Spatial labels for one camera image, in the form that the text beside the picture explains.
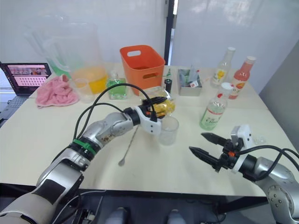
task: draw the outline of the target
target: bottle cap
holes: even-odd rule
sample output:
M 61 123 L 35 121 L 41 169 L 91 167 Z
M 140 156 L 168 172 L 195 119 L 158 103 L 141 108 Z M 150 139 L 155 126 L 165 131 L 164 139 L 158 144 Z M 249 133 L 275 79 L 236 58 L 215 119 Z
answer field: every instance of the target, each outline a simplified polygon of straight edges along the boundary
M 234 47 L 228 47 L 228 50 L 235 51 L 235 48 Z
M 109 74 L 110 79 L 118 79 L 117 71 L 111 71 Z
M 256 61 L 256 57 L 253 57 L 253 56 L 247 56 L 246 57 L 246 62 L 248 64 L 254 64 L 255 61 Z
M 218 92 L 217 96 L 219 94 L 229 95 L 233 89 L 234 89 L 233 84 L 231 84 L 231 83 L 221 83 L 221 86 L 219 88 L 219 92 Z

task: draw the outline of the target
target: small clear cup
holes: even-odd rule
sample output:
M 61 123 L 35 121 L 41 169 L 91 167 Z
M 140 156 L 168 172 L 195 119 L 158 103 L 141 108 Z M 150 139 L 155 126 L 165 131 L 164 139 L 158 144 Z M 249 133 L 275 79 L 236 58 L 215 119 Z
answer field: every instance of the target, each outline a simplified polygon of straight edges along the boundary
M 85 78 L 73 80 L 74 87 L 83 103 L 89 104 L 94 101 L 94 94 L 89 86 L 89 81 Z
M 178 120 L 173 116 L 166 116 L 162 119 L 162 130 L 159 135 L 160 144 L 170 146 L 176 141 L 178 125 Z

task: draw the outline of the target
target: orange liquid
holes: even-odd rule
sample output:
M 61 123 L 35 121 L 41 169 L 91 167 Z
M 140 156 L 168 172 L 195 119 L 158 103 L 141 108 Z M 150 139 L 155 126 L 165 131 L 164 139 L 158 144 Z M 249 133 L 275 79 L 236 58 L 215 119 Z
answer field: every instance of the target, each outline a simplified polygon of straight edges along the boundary
M 73 79 L 85 78 L 89 80 L 89 86 L 93 94 L 103 92 L 106 89 L 107 74 L 104 68 L 88 67 L 79 69 L 71 74 Z

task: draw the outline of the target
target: plastic pitcher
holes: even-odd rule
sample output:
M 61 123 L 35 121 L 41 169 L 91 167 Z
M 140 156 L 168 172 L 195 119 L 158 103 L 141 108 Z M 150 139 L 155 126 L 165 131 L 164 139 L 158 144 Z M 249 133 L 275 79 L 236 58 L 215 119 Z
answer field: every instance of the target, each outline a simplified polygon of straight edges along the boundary
M 50 59 L 50 56 L 46 50 L 43 48 L 44 42 L 52 38 L 53 35 L 59 34 L 60 25 L 66 23 L 68 23 L 68 17 L 65 15 L 48 14 L 45 16 L 38 16 L 30 21 L 27 21 L 26 32 L 24 33 L 24 36 L 36 53 L 46 58 L 49 66 L 56 75 L 60 76 L 62 74 L 66 74 L 70 78 L 69 73 L 58 68 L 54 64 L 53 60 Z M 60 61 L 61 64 L 65 65 L 65 62 L 62 60 L 61 56 L 57 56 L 57 60 Z
M 43 48 L 55 65 L 70 73 L 72 79 L 89 81 L 92 92 L 105 90 L 107 74 L 98 45 L 97 27 L 91 23 L 68 23 L 46 40 Z

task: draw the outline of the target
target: orange basket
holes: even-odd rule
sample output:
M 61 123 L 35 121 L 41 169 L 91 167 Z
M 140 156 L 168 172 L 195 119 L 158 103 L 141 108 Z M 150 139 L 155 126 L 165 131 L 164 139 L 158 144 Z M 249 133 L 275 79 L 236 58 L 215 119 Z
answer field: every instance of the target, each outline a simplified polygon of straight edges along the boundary
M 128 83 L 147 89 L 161 85 L 165 60 L 150 46 L 136 45 L 120 49 Z M 139 91 L 132 88 L 135 95 Z

